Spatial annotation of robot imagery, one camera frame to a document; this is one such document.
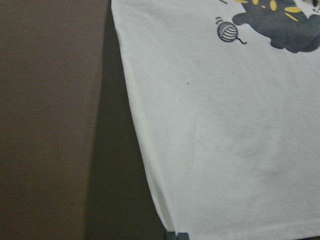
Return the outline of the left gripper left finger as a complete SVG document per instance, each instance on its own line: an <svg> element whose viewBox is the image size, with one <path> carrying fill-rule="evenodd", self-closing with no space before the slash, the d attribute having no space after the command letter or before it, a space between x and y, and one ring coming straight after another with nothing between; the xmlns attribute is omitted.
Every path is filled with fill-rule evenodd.
<svg viewBox="0 0 320 240"><path fill-rule="evenodd" d="M166 231L164 233L164 240L176 240L177 236L174 231Z"/></svg>

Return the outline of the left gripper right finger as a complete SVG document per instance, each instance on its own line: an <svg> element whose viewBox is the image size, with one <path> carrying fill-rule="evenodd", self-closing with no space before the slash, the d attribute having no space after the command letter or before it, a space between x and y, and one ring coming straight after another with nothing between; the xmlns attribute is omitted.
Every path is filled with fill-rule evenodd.
<svg viewBox="0 0 320 240"><path fill-rule="evenodd" d="M190 240L189 234L187 232L179 232L176 236L177 240Z"/></svg>

